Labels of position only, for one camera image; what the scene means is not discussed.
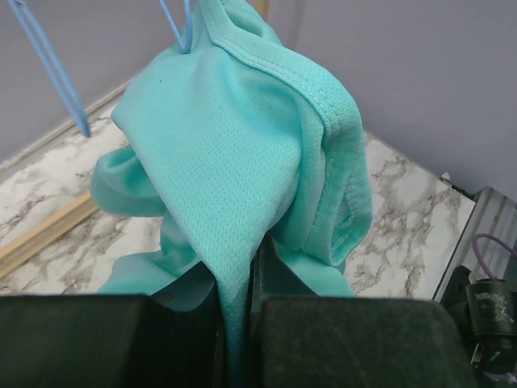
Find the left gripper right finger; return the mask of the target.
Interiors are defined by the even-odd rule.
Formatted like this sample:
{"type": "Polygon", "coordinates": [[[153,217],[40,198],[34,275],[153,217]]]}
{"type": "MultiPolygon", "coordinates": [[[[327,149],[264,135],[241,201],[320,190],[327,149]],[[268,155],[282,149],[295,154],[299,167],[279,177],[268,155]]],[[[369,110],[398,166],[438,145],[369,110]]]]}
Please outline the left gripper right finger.
{"type": "Polygon", "coordinates": [[[252,262],[252,387],[474,387],[452,317],[426,300],[319,297],[266,235],[252,262]]]}

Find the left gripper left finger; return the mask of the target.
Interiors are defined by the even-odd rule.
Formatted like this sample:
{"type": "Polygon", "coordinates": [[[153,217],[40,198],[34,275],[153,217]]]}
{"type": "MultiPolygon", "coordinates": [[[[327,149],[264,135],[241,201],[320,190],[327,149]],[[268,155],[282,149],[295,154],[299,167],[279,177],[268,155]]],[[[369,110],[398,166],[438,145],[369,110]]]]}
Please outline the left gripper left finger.
{"type": "Polygon", "coordinates": [[[153,296],[1,300],[4,387],[224,387],[227,379],[211,281],[153,296]]]}

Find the teal t shirt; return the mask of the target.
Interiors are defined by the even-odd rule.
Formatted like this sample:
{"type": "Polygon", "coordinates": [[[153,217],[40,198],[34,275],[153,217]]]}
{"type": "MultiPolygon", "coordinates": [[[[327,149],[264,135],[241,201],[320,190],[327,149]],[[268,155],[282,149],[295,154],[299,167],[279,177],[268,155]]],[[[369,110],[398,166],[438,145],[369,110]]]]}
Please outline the teal t shirt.
{"type": "Polygon", "coordinates": [[[372,222],[355,101],[284,47],[245,1],[200,1],[189,53],[171,47],[111,114],[128,146],[102,156],[90,192],[108,213],[160,217],[160,250],[126,255],[102,293],[153,294],[191,266],[216,278],[229,384],[247,384],[250,263],[266,233],[316,294],[346,297],[347,256],[372,222]]]}

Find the blue hanger of teal shirt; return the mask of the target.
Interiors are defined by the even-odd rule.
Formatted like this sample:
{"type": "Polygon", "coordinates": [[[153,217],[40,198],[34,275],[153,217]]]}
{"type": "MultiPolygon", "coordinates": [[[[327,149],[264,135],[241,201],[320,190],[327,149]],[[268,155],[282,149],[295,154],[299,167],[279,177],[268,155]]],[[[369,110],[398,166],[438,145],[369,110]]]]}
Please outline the blue hanger of teal shirt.
{"type": "Polygon", "coordinates": [[[52,44],[74,1],[1,2],[1,130],[20,141],[65,120],[90,136],[85,105],[52,44]]]}

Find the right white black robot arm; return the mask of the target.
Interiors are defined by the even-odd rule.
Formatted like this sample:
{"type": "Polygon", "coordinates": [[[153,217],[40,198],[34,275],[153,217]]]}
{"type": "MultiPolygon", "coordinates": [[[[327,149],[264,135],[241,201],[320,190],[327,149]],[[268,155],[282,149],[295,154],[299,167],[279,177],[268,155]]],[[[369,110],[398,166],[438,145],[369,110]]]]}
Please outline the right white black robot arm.
{"type": "Polygon", "coordinates": [[[516,276],[473,264],[451,266],[435,300],[452,316],[482,387],[516,386],[516,276]]]}

